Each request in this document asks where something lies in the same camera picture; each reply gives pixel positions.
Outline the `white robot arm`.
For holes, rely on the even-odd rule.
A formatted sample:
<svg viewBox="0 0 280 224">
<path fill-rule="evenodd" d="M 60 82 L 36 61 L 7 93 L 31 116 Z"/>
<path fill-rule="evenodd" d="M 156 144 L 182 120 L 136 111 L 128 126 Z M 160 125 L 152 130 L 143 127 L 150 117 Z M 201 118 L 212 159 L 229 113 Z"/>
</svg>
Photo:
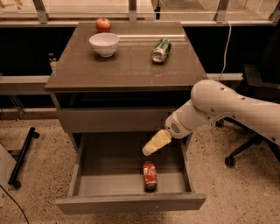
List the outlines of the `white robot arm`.
<svg viewBox="0 0 280 224">
<path fill-rule="evenodd" d="M 216 80 L 201 80 L 192 87 L 191 99 L 168 116 L 164 128 L 142 148 L 142 152 L 149 156 L 172 139 L 187 137 L 196 128 L 225 117 L 280 145 L 279 104 L 237 94 Z"/>
</svg>

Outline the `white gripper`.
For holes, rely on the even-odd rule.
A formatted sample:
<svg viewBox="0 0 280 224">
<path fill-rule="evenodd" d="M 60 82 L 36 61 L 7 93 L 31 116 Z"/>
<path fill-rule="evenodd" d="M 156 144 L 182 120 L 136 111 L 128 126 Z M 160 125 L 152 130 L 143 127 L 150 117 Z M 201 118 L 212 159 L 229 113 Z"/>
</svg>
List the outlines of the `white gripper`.
<svg viewBox="0 0 280 224">
<path fill-rule="evenodd" d="M 156 135 L 142 148 L 145 156 L 149 156 L 157 150 L 169 144 L 172 138 L 183 139 L 192 133 L 184 125 L 185 117 L 181 111 L 174 111 L 165 121 L 165 129 L 161 129 Z"/>
</svg>

